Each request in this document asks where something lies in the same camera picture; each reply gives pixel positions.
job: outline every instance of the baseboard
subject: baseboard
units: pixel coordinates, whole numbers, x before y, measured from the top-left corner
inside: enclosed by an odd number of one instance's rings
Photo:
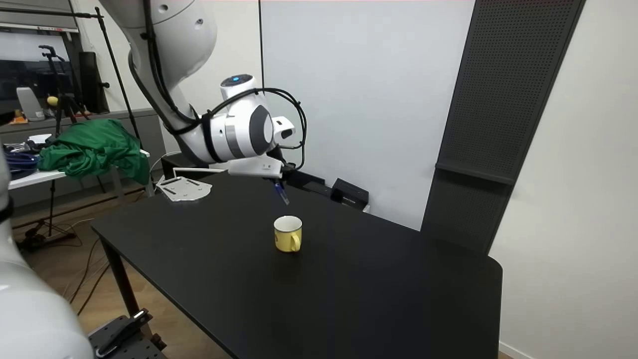
[[[498,343],[498,350],[509,355],[512,359],[534,359],[531,356],[523,353],[522,351],[513,348],[503,342]]]

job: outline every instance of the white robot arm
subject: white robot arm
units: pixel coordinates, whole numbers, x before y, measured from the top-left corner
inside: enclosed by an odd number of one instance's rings
[[[130,42],[130,68],[137,84],[184,154],[200,164],[230,161],[231,173],[281,177],[282,162],[266,154],[276,153],[295,127],[284,117],[271,118],[252,76],[224,80],[225,101],[201,117],[179,89],[179,83],[208,60],[215,45],[216,26],[204,17],[199,0],[100,2]],[[217,115],[222,109],[228,112]],[[297,110],[305,141],[305,116]],[[0,152],[0,358],[92,359],[94,349],[71,307],[36,276],[15,246],[9,180]]]

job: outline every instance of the perforated black panel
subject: perforated black panel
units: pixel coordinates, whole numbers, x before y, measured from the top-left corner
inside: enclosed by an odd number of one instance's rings
[[[437,170],[434,174],[421,232],[477,253],[491,244],[511,186]]]
[[[581,0],[477,0],[438,168],[513,184]]]

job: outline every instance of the white wall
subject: white wall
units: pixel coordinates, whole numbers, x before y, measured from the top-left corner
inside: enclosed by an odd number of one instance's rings
[[[637,13],[586,1],[496,235],[514,358],[638,358]]]
[[[94,7],[100,7],[105,15],[108,35],[131,107],[134,109],[150,107],[128,68],[129,45],[122,31],[102,9],[98,0],[71,1],[76,11],[94,13]],[[206,15],[214,18],[217,23],[217,44],[208,62],[180,86],[186,98],[199,113],[204,113],[222,101],[219,84],[223,79],[238,73],[249,73],[258,79],[258,84],[261,86],[262,78],[257,2],[202,1],[206,8]],[[111,65],[100,25],[94,19],[79,19],[78,25],[84,50],[95,51],[100,75],[104,81],[111,83],[111,88],[107,90],[107,100],[111,111],[124,110],[126,106],[117,85],[117,77]],[[178,151],[177,142],[164,130],[163,126],[162,132],[166,150]]]
[[[473,6],[262,2],[265,84],[308,117],[303,171],[352,182],[369,191],[372,214],[419,229]],[[292,106],[269,102],[299,125]],[[285,155],[299,163],[299,151]]]

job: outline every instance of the green cloth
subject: green cloth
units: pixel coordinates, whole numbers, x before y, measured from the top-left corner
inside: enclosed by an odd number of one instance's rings
[[[104,174],[114,165],[141,185],[149,182],[149,161],[140,153],[140,141],[116,119],[75,123],[40,156],[38,168],[43,171],[60,170],[67,176],[82,177]]]

